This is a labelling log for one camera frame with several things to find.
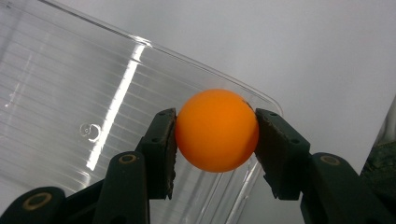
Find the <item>ping pong ball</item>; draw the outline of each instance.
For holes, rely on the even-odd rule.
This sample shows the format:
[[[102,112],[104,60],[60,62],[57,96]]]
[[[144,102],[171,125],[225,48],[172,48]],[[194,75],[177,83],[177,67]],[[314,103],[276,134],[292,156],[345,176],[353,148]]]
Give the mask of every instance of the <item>ping pong ball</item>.
[[[241,96],[208,90],[195,94],[182,106],[175,135],[187,161],[202,170],[221,173],[248,160],[259,140],[259,124]]]

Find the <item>white background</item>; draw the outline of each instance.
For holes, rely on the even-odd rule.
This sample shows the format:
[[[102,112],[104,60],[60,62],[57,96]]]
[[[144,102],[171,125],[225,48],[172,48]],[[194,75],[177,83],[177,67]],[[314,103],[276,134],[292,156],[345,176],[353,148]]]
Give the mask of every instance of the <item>white background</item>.
[[[312,145],[360,171],[396,93],[394,1],[59,0],[277,100]],[[259,180],[240,223],[303,223]]]

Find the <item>metal screw head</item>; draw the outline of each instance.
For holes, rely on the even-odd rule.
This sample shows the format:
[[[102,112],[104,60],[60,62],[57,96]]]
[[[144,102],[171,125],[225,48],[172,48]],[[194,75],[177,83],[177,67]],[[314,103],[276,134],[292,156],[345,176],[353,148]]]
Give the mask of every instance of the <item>metal screw head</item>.
[[[137,157],[132,154],[123,155],[119,158],[121,164],[129,164],[137,160]]]
[[[341,162],[333,156],[321,156],[320,160],[330,165],[339,165]]]
[[[52,199],[52,195],[50,193],[47,192],[37,193],[26,199],[22,207],[27,211],[34,211],[37,208],[46,205],[51,199]]]

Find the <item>orange ball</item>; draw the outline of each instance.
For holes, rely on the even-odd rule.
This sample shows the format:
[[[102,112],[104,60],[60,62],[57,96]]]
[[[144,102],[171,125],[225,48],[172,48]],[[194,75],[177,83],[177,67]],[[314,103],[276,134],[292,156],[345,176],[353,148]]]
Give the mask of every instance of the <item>orange ball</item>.
[[[214,173],[231,171],[254,152],[259,124],[249,104],[226,90],[202,91],[181,108],[176,140],[194,166]]]

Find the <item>transparent plastic tray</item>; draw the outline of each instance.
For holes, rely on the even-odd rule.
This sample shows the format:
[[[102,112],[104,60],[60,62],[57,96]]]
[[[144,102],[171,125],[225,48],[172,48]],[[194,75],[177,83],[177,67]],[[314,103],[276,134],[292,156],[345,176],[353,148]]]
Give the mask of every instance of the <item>transparent plastic tray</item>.
[[[282,113],[231,77],[70,8],[0,0],[0,212],[30,189],[70,195],[99,181],[157,112],[212,88]],[[150,202],[151,223],[235,223],[260,169],[253,156],[212,174],[177,153],[173,200]]]

